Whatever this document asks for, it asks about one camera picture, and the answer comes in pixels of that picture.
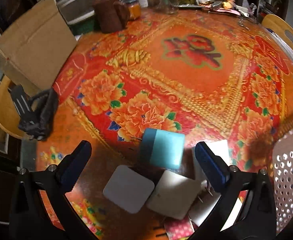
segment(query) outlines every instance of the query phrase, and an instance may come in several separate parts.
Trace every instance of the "chair backrest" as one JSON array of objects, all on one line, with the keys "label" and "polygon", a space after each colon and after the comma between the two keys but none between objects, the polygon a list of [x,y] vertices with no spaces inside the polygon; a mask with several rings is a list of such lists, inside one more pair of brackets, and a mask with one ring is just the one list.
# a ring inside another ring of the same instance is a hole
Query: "chair backrest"
[{"label": "chair backrest", "polygon": [[288,25],[288,23],[276,15],[268,14],[263,19],[262,26],[273,30],[274,33],[279,35],[279,37],[293,50],[293,42],[285,35],[286,30],[293,35],[293,29],[290,27],[290,25]]},{"label": "chair backrest", "polygon": [[20,116],[16,112],[8,87],[11,80],[4,76],[0,83],[0,127],[9,135],[22,139],[24,132],[17,126],[20,121]]}]

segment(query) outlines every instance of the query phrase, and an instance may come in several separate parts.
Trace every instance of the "cardboard box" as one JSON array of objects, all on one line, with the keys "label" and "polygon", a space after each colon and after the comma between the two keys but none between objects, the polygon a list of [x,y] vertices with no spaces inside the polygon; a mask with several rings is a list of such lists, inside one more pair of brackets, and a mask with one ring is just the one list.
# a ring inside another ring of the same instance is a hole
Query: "cardboard box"
[{"label": "cardboard box", "polygon": [[76,44],[55,0],[41,0],[0,37],[0,70],[35,95],[51,87]]}]

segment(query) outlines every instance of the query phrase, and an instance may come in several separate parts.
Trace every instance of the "orange flower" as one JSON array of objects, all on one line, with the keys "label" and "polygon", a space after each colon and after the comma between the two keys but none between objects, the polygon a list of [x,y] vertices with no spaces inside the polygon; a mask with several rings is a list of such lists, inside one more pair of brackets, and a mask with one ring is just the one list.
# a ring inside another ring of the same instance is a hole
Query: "orange flower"
[{"label": "orange flower", "polygon": [[120,83],[118,75],[101,71],[94,78],[81,83],[79,91],[84,96],[81,101],[91,107],[92,115],[101,114],[109,109],[111,101],[122,97],[122,89],[117,87]]},{"label": "orange flower", "polygon": [[252,159],[255,166],[263,166],[273,140],[270,133],[273,121],[269,114],[264,116],[251,109],[246,116],[247,120],[240,122],[238,130],[238,139],[244,144],[240,151],[242,159]]},{"label": "orange flower", "polygon": [[167,118],[171,109],[147,94],[139,93],[128,103],[112,109],[110,119],[120,125],[118,135],[125,141],[142,137],[146,128],[176,132],[176,124]]},{"label": "orange flower", "polygon": [[270,76],[275,82],[279,82],[279,72],[275,68],[273,61],[269,57],[265,57],[260,53],[257,54],[257,57],[254,58],[255,62],[261,66],[261,72],[266,76]]},{"label": "orange flower", "polygon": [[273,81],[256,74],[255,80],[251,82],[251,88],[252,92],[258,95],[259,107],[267,108],[270,114],[279,114],[277,107],[279,97],[276,94],[276,85]]}]

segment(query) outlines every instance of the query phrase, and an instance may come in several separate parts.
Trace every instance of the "metal bolt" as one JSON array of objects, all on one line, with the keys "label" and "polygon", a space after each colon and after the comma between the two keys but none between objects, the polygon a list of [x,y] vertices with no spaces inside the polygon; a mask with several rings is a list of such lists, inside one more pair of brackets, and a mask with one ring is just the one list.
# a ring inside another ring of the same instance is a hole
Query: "metal bolt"
[{"label": "metal bolt", "polygon": [[25,173],[26,173],[26,168],[22,168],[22,169],[20,169],[19,173],[20,173],[21,175],[25,174]]},{"label": "metal bolt", "polygon": [[235,166],[235,165],[231,165],[231,166],[229,167],[229,169],[230,169],[230,171],[232,171],[232,172],[237,172],[237,171],[239,170],[239,168],[238,168],[237,166]]},{"label": "metal bolt", "polygon": [[56,165],[55,164],[51,164],[49,167],[48,167],[48,170],[49,171],[55,171],[56,170]]},{"label": "metal bolt", "polygon": [[260,172],[261,172],[262,175],[266,175],[267,174],[267,171],[265,169],[261,169]]}]

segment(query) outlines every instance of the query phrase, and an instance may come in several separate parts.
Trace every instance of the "table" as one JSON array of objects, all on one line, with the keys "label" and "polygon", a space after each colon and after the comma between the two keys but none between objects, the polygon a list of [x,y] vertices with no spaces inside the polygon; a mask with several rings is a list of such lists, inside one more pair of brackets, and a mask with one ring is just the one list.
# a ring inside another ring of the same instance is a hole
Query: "table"
[{"label": "table", "polygon": [[128,214],[102,195],[118,165],[136,163],[134,138],[147,127],[186,135],[178,172],[187,177],[191,148],[222,139],[231,163],[273,176],[272,145],[293,126],[293,63],[260,25],[246,26],[201,11],[145,10],[123,31],[80,39],[53,85],[59,108],[52,135],[38,143],[36,168],[58,164],[81,140],[92,144],[67,197],[99,239],[165,238],[156,238],[165,232],[162,216],[146,207]]}]

